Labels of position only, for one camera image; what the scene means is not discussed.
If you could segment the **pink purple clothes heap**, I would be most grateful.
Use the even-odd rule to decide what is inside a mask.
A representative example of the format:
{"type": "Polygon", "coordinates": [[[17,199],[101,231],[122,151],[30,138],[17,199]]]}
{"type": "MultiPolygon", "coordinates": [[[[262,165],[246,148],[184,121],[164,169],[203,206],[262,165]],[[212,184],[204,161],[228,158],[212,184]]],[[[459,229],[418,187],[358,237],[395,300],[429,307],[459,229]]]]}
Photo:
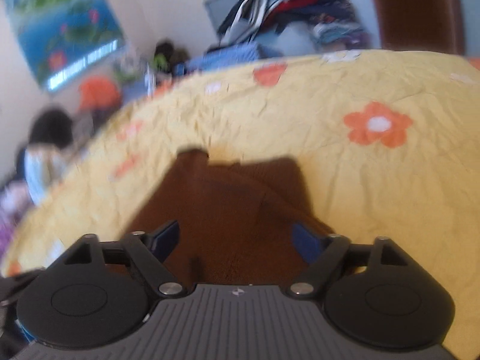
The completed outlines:
{"type": "Polygon", "coordinates": [[[1,191],[1,258],[8,250],[16,228],[33,206],[29,188],[24,180],[15,180],[1,191]]]}

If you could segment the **orange cloth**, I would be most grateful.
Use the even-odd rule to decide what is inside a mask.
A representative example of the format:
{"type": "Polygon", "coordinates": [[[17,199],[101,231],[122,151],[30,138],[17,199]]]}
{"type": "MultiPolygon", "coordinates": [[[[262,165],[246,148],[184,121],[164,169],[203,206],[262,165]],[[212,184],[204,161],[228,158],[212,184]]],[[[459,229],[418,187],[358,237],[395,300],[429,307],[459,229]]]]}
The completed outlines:
{"type": "Polygon", "coordinates": [[[107,76],[92,76],[79,85],[80,103],[78,111],[94,111],[117,107],[121,104],[121,93],[107,76]]]}

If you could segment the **grey monitor screen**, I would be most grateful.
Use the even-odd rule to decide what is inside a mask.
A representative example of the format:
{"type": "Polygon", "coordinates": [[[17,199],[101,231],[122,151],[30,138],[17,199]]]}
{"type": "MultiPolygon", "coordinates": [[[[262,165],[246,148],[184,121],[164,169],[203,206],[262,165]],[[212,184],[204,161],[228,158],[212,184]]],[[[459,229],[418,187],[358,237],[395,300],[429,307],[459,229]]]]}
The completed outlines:
{"type": "Polygon", "coordinates": [[[238,0],[205,0],[203,2],[218,41],[221,40],[222,35],[219,35],[217,30],[237,1],[238,0]]]}

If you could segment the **brown wooden door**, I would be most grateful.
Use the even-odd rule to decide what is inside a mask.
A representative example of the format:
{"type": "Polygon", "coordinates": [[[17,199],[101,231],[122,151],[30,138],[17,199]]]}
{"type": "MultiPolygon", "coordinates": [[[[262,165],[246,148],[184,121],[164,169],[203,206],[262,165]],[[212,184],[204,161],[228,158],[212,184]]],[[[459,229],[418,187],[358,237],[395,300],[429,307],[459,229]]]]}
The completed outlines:
{"type": "Polygon", "coordinates": [[[373,0],[382,48],[465,53],[460,0],[373,0]]]}

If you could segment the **blue lotus wall poster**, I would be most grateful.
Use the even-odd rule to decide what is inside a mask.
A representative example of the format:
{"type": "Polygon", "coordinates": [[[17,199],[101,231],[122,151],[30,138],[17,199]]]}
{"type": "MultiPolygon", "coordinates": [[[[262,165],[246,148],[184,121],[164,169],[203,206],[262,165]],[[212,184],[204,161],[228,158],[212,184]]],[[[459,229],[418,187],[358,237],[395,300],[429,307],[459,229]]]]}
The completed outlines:
{"type": "Polygon", "coordinates": [[[35,81],[50,93],[125,44],[107,0],[3,1],[35,81]]]}

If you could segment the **yellow floral bed sheet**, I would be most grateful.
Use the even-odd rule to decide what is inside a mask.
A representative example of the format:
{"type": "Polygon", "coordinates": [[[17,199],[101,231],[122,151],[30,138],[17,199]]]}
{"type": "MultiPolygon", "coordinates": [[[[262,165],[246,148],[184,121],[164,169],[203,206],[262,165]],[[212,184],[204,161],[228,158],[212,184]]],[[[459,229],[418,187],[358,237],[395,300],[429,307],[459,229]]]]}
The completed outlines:
{"type": "Polygon", "coordinates": [[[479,69],[431,52],[344,51],[188,76],[123,107],[17,229],[1,273],[44,267],[84,233],[118,238],[176,154],[288,155],[318,219],[388,236],[452,295],[446,346],[479,355],[479,69]]]}

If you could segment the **blue striped quilt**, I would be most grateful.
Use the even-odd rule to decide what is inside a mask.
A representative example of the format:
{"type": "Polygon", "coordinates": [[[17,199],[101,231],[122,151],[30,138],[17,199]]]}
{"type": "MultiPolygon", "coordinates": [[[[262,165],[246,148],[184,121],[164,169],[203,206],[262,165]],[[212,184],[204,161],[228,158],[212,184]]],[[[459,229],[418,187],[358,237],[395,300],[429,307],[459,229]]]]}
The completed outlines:
{"type": "Polygon", "coordinates": [[[114,63],[115,78],[120,86],[124,104],[153,94],[163,83],[181,79],[196,72],[218,71],[244,63],[280,58],[280,50],[257,42],[210,50],[186,61],[168,64],[164,57],[159,62],[147,61],[134,51],[124,52],[114,63]]]}

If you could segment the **green black items on shelf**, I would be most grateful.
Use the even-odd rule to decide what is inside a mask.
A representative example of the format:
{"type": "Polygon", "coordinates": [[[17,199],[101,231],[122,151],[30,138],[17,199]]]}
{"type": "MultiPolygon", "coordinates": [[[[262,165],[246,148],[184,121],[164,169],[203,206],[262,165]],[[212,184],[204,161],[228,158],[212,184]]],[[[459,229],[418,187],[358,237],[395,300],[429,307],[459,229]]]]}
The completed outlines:
{"type": "Polygon", "coordinates": [[[183,66],[190,58],[187,49],[176,48],[171,40],[163,39],[155,46],[151,67],[155,72],[175,76],[177,68],[183,66]]]}

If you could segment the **dark haired person sitting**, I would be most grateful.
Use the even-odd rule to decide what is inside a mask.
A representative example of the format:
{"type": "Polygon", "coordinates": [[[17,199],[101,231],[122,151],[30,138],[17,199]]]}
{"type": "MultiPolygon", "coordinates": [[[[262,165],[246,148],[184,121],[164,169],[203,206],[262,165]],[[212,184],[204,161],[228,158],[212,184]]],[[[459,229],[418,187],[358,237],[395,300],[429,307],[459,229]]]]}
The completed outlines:
{"type": "Polygon", "coordinates": [[[28,141],[17,155],[16,171],[26,182],[32,203],[40,205],[50,186],[64,178],[71,162],[89,141],[74,138],[74,120],[66,111],[51,107],[42,111],[28,132],[28,141]]]}

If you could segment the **brown knitted garment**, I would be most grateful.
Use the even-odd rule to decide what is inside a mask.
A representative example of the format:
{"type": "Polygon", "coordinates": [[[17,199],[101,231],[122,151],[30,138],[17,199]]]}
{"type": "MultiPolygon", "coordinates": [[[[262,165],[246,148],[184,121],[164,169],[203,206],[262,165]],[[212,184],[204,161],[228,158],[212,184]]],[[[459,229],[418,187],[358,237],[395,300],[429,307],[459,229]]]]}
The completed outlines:
{"type": "Polygon", "coordinates": [[[171,220],[180,225],[180,240],[164,265],[187,287],[285,287],[307,266],[291,244],[292,226],[322,236],[333,231],[313,213],[293,158],[214,163],[199,149],[177,155],[126,230],[151,233],[171,220]]]}

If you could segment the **pile of mixed clothes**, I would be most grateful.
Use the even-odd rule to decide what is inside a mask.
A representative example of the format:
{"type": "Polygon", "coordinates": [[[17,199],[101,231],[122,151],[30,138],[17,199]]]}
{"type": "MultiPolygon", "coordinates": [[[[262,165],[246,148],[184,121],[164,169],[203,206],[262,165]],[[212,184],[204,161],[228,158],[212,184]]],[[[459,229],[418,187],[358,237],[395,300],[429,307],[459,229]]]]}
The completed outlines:
{"type": "Polygon", "coordinates": [[[372,46],[351,0],[210,0],[206,6],[226,12],[209,53],[254,42],[285,55],[372,46]]]}

